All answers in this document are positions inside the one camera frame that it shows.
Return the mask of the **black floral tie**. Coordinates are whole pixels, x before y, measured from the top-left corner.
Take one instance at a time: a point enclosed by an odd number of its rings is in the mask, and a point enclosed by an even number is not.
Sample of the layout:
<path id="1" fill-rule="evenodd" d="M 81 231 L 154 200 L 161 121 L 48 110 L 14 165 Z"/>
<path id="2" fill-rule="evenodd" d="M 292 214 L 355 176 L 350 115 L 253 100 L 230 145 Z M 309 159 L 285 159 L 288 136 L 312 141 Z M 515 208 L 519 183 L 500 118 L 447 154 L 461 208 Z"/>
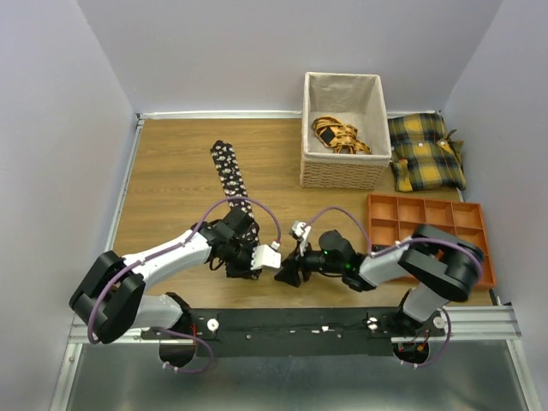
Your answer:
<path id="1" fill-rule="evenodd" d="M 225 141 L 213 143 L 210 154 L 217 170 L 225 197 L 247 197 L 247 189 L 241 175 L 234 147 Z M 259 226 L 254 222 L 252 204 L 247 200 L 229 200 L 229 207 L 238 208 L 253 218 L 253 223 L 241 236 L 244 240 L 259 244 Z"/>

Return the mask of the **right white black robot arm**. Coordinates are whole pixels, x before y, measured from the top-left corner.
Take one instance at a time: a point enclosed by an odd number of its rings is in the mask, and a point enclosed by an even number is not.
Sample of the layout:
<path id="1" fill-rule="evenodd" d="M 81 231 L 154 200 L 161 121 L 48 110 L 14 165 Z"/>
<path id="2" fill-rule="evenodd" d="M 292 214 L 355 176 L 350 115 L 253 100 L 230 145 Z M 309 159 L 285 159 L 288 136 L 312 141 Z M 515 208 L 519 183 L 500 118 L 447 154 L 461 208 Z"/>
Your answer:
<path id="1" fill-rule="evenodd" d="M 484 254 L 478 247 L 431 225 L 421 224 L 412 235 L 377 252 L 359 253 L 337 230 L 319 237 L 319 250 L 309 244 L 310 227 L 297 221 L 291 229 L 295 249 L 281 263 L 275 280 L 300 287 L 313 273 L 340 277 L 357 292 L 410 275 L 418 285 L 403 296 L 398 308 L 383 321 L 369 320 L 372 331 L 411 337 L 449 302 L 468 300 L 482 276 Z"/>

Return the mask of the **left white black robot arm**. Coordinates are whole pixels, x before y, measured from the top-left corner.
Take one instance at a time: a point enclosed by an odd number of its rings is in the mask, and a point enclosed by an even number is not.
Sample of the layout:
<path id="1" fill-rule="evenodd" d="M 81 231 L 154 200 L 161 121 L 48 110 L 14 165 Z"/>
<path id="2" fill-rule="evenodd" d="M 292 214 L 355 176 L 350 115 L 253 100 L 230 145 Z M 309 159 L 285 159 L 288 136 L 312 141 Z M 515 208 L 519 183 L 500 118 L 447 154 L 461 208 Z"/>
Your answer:
<path id="1" fill-rule="evenodd" d="M 146 327 L 183 337 L 190 326 L 186 303 L 177 295 L 147 297 L 146 291 L 176 273 L 213 261 L 226 265 L 231 277 L 257 277 L 257 228 L 249 213 L 233 208 L 225 217 L 198 222 L 145 252 L 120 256 L 105 251 L 77 286 L 69 306 L 86 324 L 93 344 L 113 343 L 130 329 Z"/>

